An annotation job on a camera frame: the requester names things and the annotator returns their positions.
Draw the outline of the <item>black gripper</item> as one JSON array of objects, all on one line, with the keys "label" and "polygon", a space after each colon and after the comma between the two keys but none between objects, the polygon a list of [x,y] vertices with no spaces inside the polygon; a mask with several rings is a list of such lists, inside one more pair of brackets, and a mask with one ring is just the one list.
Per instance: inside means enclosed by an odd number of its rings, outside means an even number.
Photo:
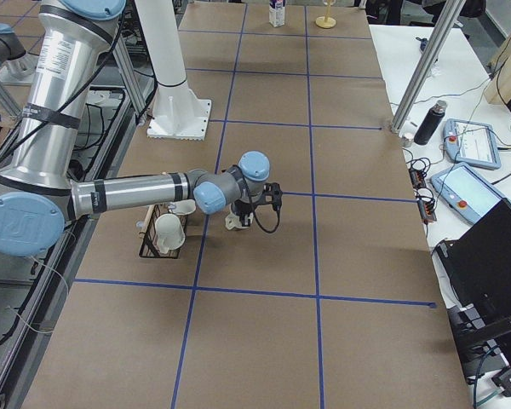
[{"label": "black gripper", "polygon": [[231,211],[234,215],[242,218],[250,216],[254,210],[253,206],[249,202],[244,202],[243,200],[236,200],[231,204]]}]

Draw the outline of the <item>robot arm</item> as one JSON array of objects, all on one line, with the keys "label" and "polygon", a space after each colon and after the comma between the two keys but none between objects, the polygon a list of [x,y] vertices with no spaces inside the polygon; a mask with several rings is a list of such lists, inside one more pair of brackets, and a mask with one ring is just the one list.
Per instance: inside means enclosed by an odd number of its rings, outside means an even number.
[{"label": "robot arm", "polygon": [[247,225],[270,193],[268,158],[245,153],[219,174],[206,170],[90,181],[72,156],[95,159],[111,128],[93,125],[89,87],[114,56],[129,98],[145,107],[120,42],[123,1],[44,1],[45,30],[11,162],[0,168],[0,253],[35,256],[59,240],[68,222],[109,210],[193,200],[205,214],[224,208]]},{"label": "robot arm", "polygon": [[0,81],[7,85],[31,85],[37,55],[30,54],[13,28],[0,23]]}]

